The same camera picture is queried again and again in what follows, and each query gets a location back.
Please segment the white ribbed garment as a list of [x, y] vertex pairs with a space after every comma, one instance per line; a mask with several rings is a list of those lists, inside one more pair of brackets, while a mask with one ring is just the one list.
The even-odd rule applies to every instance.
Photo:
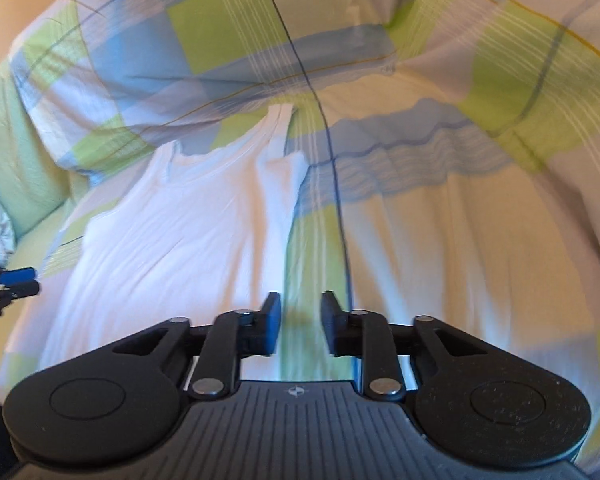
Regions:
[[0, 368], [13, 384], [169, 318], [207, 324], [285, 285], [294, 208], [308, 163], [288, 152], [290, 104], [204, 154], [181, 142], [84, 197], [47, 258]]

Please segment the plaid blue green bedsheet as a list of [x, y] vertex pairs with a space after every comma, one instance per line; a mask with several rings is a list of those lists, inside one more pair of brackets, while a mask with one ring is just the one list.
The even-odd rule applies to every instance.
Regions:
[[291, 104], [309, 168], [279, 375], [351, 374], [326, 351], [326, 289], [427, 313], [577, 385], [578, 463], [600, 472], [600, 0], [56, 0], [4, 62], [88, 183], [52, 250], [161, 144], [208, 153]]

